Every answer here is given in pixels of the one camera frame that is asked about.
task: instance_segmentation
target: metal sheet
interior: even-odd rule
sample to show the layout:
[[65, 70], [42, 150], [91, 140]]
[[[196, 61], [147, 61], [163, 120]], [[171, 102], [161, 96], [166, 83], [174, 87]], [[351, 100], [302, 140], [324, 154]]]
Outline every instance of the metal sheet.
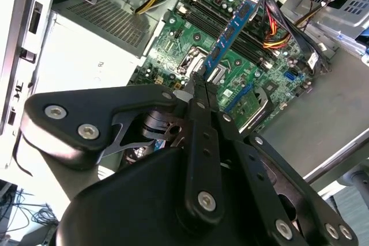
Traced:
[[333, 71], [276, 118], [264, 137], [302, 176], [307, 175], [369, 126], [369, 69], [343, 50]]

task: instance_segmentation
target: silver bolt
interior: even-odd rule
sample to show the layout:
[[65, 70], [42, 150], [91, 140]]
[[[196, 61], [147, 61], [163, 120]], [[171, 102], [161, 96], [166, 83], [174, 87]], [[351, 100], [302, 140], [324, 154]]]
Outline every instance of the silver bolt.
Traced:
[[345, 227], [345, 226], [342, 226], [340, 225], [340, 230], [341, 230], [341, 233], [348, 239], [348, 240], [352, 240], [353, 237], [352, 237], [352, 234], [350, 233], [350, 231]]
[[67, 111], [63, 107], [51, 105], [46, 107], [45, 114], [52, 119], [63, 119], [67, 116]]
[[99, 137], [99, 129], [96, 126], [91, 124], [83, 124], [78, 127], [78, 133], [84, 139], [96, 139]]
[[166, 99], [172, 99], [172, 96], [167, 93], [167, 92], [163, 92], [162, 95], [166, 98]]
[[198, 203], [206, 211], [215, 211], [216, 202], [210, 193], [206, 191], [201, 191], [197, 196]]
[[260, 144], [260, 145], [263, 145], [263, 140], [260, 138], [260, 137], [256, 137], [255, 138], [255, 141], [258, 143], [258, 144]]
[[336, 229], [331, 224], [325, 224], [325, 228], [327, 232], [332, 236], [334, 239], [339, 239], [338, 233]]
[[204, 106], [204, 104], [203, 104], [203, 103], [197, 102], [197, 105], [198, 105], [200, 108], [205, 109], [205, 106]]
[[283, 220], [278, 219], [276, 221], [276, 227], [278, 232], [287, 240], [291, 240], [293, 237], [291, 228]]
[[227, 115], [226, 113], [223, 115], [223, 118], [228, 121], [228, 122], [231, 122], [232, 119], [229, 117], [229, 115]]

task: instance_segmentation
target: sticker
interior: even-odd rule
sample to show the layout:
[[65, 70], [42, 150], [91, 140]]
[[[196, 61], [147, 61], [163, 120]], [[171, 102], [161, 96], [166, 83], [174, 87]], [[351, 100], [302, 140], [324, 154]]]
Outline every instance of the sticker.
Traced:
[[323, 43], [318, 43], [318, 46], [319, 46], [319, 48], [320, 48], [322, 51], [327, 51], [327, 48], [326, 48], [325, 44], [323, 44]]
[[314, 69], [315, 65], [317, 64], [318, 58], [319, 56], [316, 52], [311, 54], [310, 59], [307, 61], [311, 69]]
[[230, 98], [230, 97], [232, 96], [232, 94], [233, 94], [233, 91], [231, 91], [231, 90], [229, 90], [229, 89], [226, 89], [226, 90], [223, 92], [223, 94], [224, 94], [225, 96], [227, 96], [228, 98]]

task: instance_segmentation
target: black robotic arm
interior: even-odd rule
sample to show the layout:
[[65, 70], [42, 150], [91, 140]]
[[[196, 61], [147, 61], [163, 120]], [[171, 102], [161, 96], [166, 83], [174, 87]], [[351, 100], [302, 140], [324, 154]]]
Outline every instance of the black robotic arm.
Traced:
[[212, 84], [195, 74], [186, 90], [145, 85], [29, 98], [25, 139], [76, 170], [165, 141], [77, 195], [57, 245], [358, 245], [265, 139], [241, 137]]

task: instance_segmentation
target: blue ram module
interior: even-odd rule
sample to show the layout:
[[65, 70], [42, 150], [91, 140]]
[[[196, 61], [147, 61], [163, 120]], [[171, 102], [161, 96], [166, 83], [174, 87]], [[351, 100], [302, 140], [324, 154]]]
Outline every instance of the blue ram module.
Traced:
[[232, 100], [232, 102], [229, 103], [229, 105], [224, 109], [225, 112], [230, 112], [231, 109], [234, 108], [234, 106], [237, 104], [237, 102], [241, 99], [242, 96], [248, 94], [248, 92], [250, 90], [253, 89], [253, 85], [252, 84], [248, 84], [247, 86], [245, 86], [237, 95], [236, 97]]
[[242, 31], [249, 19], [255, 14], [260, 0], [243, 0], [224, 32], [215, 42], [212, 50], [204, 61], [205, 79], [207, 80], [212, 71], [218, 66], [223, 56], [227, 53], [232, 43]]

